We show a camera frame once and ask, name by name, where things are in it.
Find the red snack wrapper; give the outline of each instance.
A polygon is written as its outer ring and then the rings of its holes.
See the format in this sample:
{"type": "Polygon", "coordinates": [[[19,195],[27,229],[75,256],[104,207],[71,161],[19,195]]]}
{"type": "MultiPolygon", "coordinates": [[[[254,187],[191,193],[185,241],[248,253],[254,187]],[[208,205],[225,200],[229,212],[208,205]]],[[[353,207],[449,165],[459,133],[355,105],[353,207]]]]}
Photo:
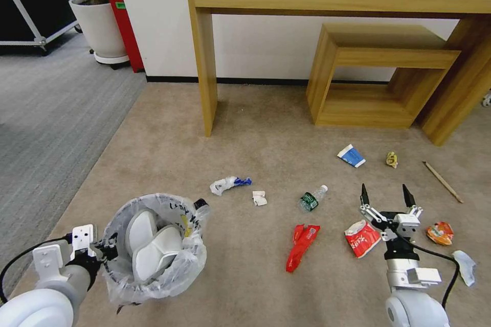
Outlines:
{"type": "Polygon", "coordinates": [[[293,233],[293,249],[290,252],[288,261],[286,262],[286,271],[293,272],[297,269],[298,265],[302,261],[302,256],[309,246],[314,242],[317,237],[317,233],[321,229],[320,226],[304,225],[295,226],[293,233]]]}
{"type": "Polygon", "coordinates": [[[426,229],[426,235],[437,244],[452,245],[454,232],[446,222],[437,222],[426,229]]]}
{"type": "Polygon", "coordinates": [[[356,258],[364,257],[380,241],[380,234],[365,220],[352,224],[344,232],[346,240],[353,249],[356,258]]]}

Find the wheel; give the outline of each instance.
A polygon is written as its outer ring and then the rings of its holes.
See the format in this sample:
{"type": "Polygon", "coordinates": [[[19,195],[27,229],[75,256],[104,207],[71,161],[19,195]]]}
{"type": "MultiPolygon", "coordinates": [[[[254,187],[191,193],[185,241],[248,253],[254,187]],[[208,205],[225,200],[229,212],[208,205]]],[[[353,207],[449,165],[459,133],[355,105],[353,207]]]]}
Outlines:
{"type": "Polygon", "coordinates": [[[482,99],[482,105],[484,107],[491,106],[491,92],[484,96],[484,98],[482,99]]]}

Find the wooden table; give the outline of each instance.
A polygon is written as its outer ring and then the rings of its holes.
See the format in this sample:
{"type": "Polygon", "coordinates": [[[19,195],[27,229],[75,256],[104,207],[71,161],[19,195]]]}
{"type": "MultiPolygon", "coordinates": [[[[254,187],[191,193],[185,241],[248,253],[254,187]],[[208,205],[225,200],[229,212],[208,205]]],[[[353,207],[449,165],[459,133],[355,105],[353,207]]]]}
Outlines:
{"type": "Polygon", "coordinates": [[[217,106],[212,14],[457,18],[446,47],[458,60],[418,117],[442,145],[491,87],[491,0],[188,0],[205,134],[217,106]]]}

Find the blue and white wrapper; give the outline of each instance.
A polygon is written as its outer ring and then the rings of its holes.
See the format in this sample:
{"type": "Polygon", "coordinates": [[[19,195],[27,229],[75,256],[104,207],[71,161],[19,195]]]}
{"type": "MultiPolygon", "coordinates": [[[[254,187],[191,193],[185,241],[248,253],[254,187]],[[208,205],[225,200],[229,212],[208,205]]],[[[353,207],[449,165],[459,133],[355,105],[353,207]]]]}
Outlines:
{"type": "Polygon", "coordinates": [[[237,176],[227,176],[225,179],[217,180],[210,185],[210,190],[213,194],[221,196],[224,191],[233,188],[234,186],[251,185],[251,178],[241,179],[237,176]]]}
{"type": "Polygon", "coordinates": [[[365,163],[365,159],[353,147],[353,145],[347,145],[340,153],[338,153],[338,157],[356,168],[365,163]]]}

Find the white tissue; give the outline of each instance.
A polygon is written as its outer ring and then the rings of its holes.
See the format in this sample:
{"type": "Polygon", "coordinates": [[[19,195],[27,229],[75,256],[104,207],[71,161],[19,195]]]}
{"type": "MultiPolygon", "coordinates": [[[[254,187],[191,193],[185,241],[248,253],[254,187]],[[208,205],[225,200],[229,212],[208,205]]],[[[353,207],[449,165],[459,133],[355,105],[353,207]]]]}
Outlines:
{"type": "Polygon", "coordinates": [[[476,282],[476,279],[474,278],[474,267],[476,266],[476,262],[462,250],[456,250],[452,255],[460,265],[460,276],[465,284],[471,287],[476,282]]]}
{"type": "Polygon", "coordinates": [[[235,186],[234,182],[236,179],[237,176],[227,176],[225,179],[217,180],[210,185],[210,190],[213,194],[221,196],[224,191],[235,186]]]}
{"type": "Polygon", "coordinates": [[[252,191],[252,199],[254,200],[254,205],[262,206],[267,204],[265,191],[252,191]]]}

